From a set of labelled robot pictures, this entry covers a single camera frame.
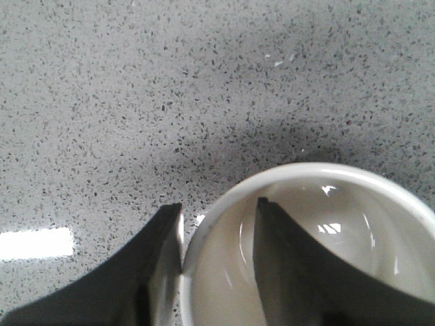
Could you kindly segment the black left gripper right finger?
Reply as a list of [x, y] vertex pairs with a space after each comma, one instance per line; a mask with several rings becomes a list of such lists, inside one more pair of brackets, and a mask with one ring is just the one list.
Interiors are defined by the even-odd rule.
[[267, 325], [433, 325], [434, 304], [335, 255], [276, 202], [259, 198], [254, 274]]

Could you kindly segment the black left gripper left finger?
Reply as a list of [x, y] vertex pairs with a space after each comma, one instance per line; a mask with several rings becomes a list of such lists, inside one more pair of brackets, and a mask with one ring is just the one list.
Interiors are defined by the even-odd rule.
[[2, 325], [172, 325], [181, 273], [181, 205], [164, 205], [115, 255]]

